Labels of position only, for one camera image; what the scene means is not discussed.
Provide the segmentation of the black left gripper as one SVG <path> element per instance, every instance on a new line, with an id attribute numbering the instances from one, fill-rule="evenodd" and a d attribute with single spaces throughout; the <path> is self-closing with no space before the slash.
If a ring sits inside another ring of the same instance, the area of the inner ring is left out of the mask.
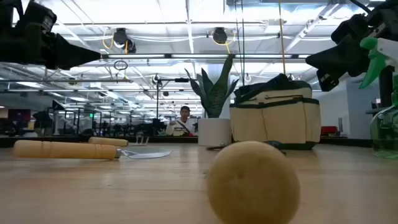
<path id="1" fill-rule="evenodd" d="M 13 29 L 1 30 L 1 62 L 69 70 L 100 58 L 99 52 L 70 44 L 60 34 L 38 29 L 21 33 Z"/>

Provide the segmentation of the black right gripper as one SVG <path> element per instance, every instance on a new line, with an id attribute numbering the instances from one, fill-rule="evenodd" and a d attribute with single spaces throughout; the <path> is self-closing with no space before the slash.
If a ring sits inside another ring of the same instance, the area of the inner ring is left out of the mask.
<path id="1" fill-rule="evenodd" d="M 357 77 L 378 77 L 387 67 L 397 69 L 397 1 L 383 1 L 365 14 L 356 14 L 353 39 L 312 54 L 306 63 L 317 69 L 320 88 L 328 92 L 346 73 Z"/>

